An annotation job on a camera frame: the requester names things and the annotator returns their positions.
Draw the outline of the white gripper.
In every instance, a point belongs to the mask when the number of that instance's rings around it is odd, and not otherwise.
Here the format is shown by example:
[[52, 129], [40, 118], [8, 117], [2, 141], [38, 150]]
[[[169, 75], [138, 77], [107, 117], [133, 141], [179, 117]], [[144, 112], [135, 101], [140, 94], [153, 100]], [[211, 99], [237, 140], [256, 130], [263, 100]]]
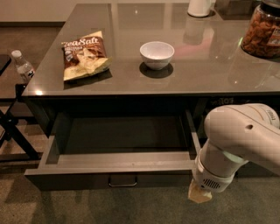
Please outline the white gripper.
[[212, 199], [213, 193], [221, 193], [232, 183], [235, 176], [235, 163], [226, 157], [195, 158], [193, 178], [188, 189], [188, 199], [204, 203]]

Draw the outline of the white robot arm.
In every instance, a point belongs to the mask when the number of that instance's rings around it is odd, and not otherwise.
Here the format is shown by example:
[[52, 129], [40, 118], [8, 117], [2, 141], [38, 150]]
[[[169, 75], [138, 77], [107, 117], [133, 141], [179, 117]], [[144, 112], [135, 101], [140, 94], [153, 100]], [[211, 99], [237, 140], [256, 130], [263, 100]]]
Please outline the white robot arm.
[[261, 103], [225, 105], [205, 118], [206, 142], [195, 158], [188, 199], [203, 203], [232, 183], [236, 172], [253, 162], [280, 174], [277, 112]]

